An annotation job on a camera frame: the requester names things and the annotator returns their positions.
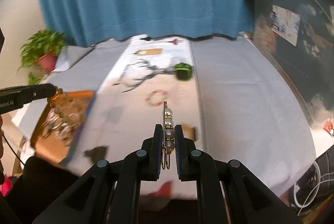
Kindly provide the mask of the grey table cloth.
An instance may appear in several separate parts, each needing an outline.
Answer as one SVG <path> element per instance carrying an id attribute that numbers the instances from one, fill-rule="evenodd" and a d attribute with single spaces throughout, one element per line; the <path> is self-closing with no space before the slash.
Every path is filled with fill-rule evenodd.
<path id="1" fill-rule="evenodd" d="M 49 82 L 67 92 L 95 93 L 128 45 L 98 44 Z M 276 195 L 312 165 L 309 125 L 288 84 L 248 40 L 213 37 L 191 42 L 199 95 L 203 150 L 214 159 L 241 161 Z"/>

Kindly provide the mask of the orange metal tray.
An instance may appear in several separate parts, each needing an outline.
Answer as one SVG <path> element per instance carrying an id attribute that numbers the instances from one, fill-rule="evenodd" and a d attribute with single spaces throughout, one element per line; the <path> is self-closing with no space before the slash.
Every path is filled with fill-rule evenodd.
<path id="1" fill-rule="evenodd" d="M 56 88 L 55 95 L 46 99 L 30 138 L 30 145 L 38 157 L 55 165 L 61 164 L 86 120 L 85 113 L 93 95 L 92 90 L 67 92 Z"/>

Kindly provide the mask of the gold bangle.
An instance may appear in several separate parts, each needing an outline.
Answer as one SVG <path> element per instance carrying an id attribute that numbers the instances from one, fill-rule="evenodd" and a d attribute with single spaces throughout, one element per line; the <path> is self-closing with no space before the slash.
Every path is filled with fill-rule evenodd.
<path id="1" fill-rule="evenodd" d="M 41 137 L 46 138 L 55 132 L 55 136 L 59 140 L 65 140 L 70 138 L 70 134 L 74 130 L 75 124 L 72 122 L 68 115 L 60 112 L 55 113 L 54 116 L 47 120 L 43 125 Z"/>

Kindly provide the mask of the green potted plant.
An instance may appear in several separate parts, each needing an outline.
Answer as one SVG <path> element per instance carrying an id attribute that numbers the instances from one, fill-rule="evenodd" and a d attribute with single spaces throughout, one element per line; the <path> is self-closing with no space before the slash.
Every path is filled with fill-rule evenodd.
<path id="1" fill-rule="evenodd" d="M 50 74 L 56 65 L 58 55 L 65 46 L 65 33 L 46 28 L 33 34 L 20 48 L 20 67 L 33 68 Z"/>

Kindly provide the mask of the white printed table runner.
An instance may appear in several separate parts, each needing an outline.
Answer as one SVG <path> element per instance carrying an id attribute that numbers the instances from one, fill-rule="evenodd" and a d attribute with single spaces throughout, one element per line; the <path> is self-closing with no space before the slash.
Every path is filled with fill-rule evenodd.
<path id="1" fill-rule="evenodd" d="M 109 162 L 140 149 L 156 124 L 162 124 L 164 105 L 172 110 L 173 122 L 181 125 L 184 136 L 203 149 L 196 76 L 179 81 L 174 74 L 178 63 L 194 63 L 189 40 L 131 38 L 93 97 L 67 168 L 83 175 L 97 161 L 95 153 L 101 147 Z"/>

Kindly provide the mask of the green black sport watch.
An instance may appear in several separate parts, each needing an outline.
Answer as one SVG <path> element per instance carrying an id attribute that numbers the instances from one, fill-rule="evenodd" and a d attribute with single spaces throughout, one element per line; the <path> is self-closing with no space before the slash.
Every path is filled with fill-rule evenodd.
<path id="1" fill-rule="evenodd" d="M 174 66 L 174 74 L 179 81 L 189 81 L 192 78 L 192 66 L 187 63 L 178 63 Z"/>

